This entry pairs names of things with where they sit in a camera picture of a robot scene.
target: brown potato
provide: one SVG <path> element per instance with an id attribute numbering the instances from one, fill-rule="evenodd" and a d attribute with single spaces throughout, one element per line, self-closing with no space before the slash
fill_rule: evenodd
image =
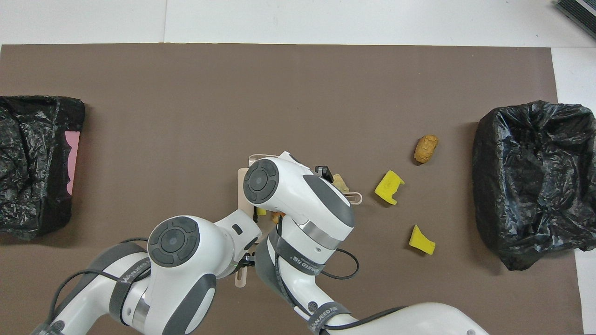
<path id="1" fill-rule="evenodd" d="M 433 155 L 434 149 L 439 143 L 439 138 L 434 135 L 425 135 L 416 145 L 416 151 L 414 152 L 414 159 L 421 164 L 424 164 L 430 160 Z"/>

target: pink object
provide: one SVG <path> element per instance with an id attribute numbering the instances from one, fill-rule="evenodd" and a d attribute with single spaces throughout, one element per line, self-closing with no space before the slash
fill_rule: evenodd
<path id="1" fill-rule="evenodd" d="M 66 135 L 66 142 L 70 145 L 70 154 L 69 154 L 69 178 L 70 181 L 66 184 L 66 191 L 70 195 L 73 194 L 73 180 L 75 180 L 75 164 L 76 164 L 76 153 L 79 149 L 79 135 L 80 132 L 73 132 L 73 131 L 65 131 Z"/>

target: white tile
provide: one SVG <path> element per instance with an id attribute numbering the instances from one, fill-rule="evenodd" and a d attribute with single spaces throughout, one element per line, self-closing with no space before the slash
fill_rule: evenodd
<path id="1" fill-rule="evenodd" d="M 166 0 L 2 0 L 0 44 L 163 42 Z"/>
<path id="2" fill-rule="evenodd" d="M 560 103 L 582 104 L 596 111 L 596 48 L 553 48 L 552 67 Z M 583 332 L 596 333 L 596 250 L 575 251 Z"/>
<path id="3" fill-rule="evenodd" d="M 168 0 L 164 41 L 596 46 L 551 0 Z"/>

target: black cable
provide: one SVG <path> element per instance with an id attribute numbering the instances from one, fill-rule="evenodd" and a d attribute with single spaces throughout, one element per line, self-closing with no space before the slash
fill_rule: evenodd
<path id="1" fill-rule="evenodd" d="M 332 275 L 329 272 L 325 272 L 323 270 L 321 270 L 321 273 L 324 274 L 324 275 L 326 275 L 326 276 L 328 276 L 328 277 L 330 277 L 330 278 L 339 279 L 339 280 L 346 280 L 346 279 L 354 278 L 354 276 L 360 270 L 360 263 L 358 262 L 358 258 L 356 258 L 356 256 L 354 256 L 353 254 L 351 254 L 350 252 L 348 252 L 346 250 L 343 250 L 343 249 L 340 249 L 340 248 L 337 248 L 336 250 L 339 251 L 339 252 L 343 252 L 344 254 L 350 256 L 354 260 L 354 262 L 356 262 L 356 270 L 354 270 L 354 272 L 352 274 L 347 275 L 347 276 Z"/>
<path id="2" fill-rule="evenodd" d="M 327 329 L 327 330 L 344 330 L 344 329 L 348 329 L 348 328 L 354 328 L 356 326 L 365 324 L 365 323 L 370 322 L 372 320 L 376 320 L 376 319 L 378 319 L 380 317 L 384 317 L 387 314 L 391 314 L 393 312 L 397 312 L 400 309 L 405 308 L 405 307 L 406 306 L 394 307 L 394 308 L 386 309 L 383 312 L 376 313 L 374 315 L 371 315 L 368 318 L 364 318 L 362 320 L 358 320 L 358 321 L 355 321 L 355 322 L 352 322 L 352 323 L 349 323 L 349 324 L 344 324 L 344 325 L 324 325 L 323 326 L 323 329 Z"/>
<path id="3" fill-rule="evenodd" d="M 56 303 L 58 302 L 58 296 L 60 295 L 60 292 L 62 291 L 62 289 L 64 288 L 64 286 L 66 286 L 66 284 L 68 284 L 69 281 L 71 281 L 72 279 L 74 279 L 78 275 L 83 275 L 83 274 L 97 274 L 97 275 L 102 275 L 104 277 L 107 277 L 107 278 L 109 278 L 111 280 L 114 280 L 114 281 L 117 281 L 118 280 L 118 277 L 116 277 L 115 275 L 111 275 L 111 274 L 109 274 L 107 272 L 99 271 L 99 270 L 87 269 L 87 270 L 75 272 L 69 278 L 66 278 L 66 280 L 63 281 L 62 284 L 60 284 L 60 286 L 58 287 L 58 290 L 56 290 L 56 293 L 54 293 L 54 298 L 52 299 L 52 305 L 50 305 L 50 307 L 49 307 L 48 319 L 46 320 L 46 323 L 48 325 L 52 323 L 52 320 L 55 317 L 54 314 L 55 314 L 55 311 L 56 311 Z"/>
<path id="4" fill-rule="evenodd" d="M 126 239 L 120 243 L 126 243 L 126 242 L 133 242 L 133 241 L 145 241 L 147 242 L 149 239 L 147 237 L 133 237 L 133 238 L 129 238 Z"/>

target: trash bag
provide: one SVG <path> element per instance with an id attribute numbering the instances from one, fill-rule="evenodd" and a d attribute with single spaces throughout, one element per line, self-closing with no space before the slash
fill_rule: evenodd
<path id="1" fill-rule="evenodd" d="M 596 122 L 579 104 L 493 109 L 474 139 L 476 226 L 509 270 L 596 246 Z"/>
<path id="2" fill-rule="evenodd" d="M 65 131 L 80 131 L 81 100 L 0 97 L 0 232 L 31 240 L 70 220 Z"/>

